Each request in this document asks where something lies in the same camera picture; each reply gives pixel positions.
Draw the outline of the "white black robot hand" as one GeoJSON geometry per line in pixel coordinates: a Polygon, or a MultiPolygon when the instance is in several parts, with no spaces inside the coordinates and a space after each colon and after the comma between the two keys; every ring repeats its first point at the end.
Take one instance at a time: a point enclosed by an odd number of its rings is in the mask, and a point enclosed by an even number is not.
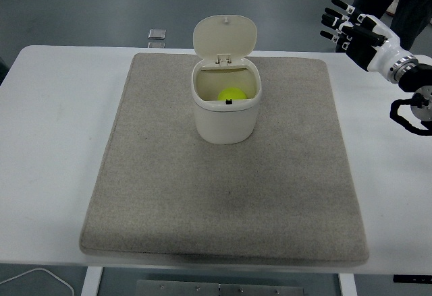
{"type": "Polygon", "coordinates": [[[320,35],[333,42],[337,52],[345,53],[361,69],[387,77],[412,57],[401,47],[399,36],[379,18],[341,0],[331,0],[331,3],[343,12],[327,7],[321,23],[332,31],[323,30],[320,35]]]}

